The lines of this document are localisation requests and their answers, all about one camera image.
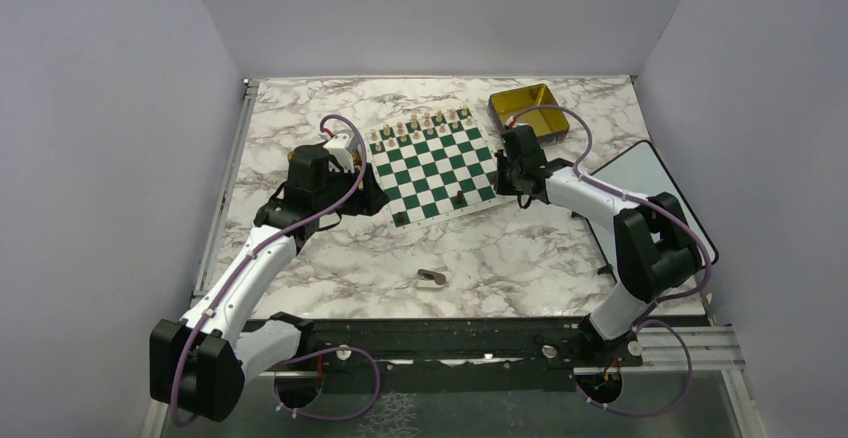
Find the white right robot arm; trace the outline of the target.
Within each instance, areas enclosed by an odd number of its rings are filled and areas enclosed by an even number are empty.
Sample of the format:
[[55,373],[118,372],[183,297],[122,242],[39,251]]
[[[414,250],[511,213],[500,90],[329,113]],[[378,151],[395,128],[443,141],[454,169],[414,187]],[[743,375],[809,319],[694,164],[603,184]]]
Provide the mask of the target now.
[[709,251],[676,196],[619,189],[582,173],[576,163],[549,160],[529,126],[506,129],[501,138],[497,194],[565,208],[613,237],[618,282],[581,322],[576,341],[579,356],[600,365],[663,293],[711,267]]

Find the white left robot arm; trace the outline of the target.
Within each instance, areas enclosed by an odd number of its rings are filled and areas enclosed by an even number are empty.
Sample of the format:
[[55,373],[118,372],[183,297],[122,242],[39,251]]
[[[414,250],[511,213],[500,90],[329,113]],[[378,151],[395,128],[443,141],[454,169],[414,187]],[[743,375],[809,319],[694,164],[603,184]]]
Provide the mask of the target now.
[[257,210],[245,244],[216,284],[177,321],[162,319],[149,338],[150,395],[178,427],[221,422],[245,386],[275,365],[298,369],[328,354],[314,351],[312,324],[278,313],[246,330],[275,277],[331,214],[374,216],[388,203],[368,147],[339,137],[297,147],[286,180]]

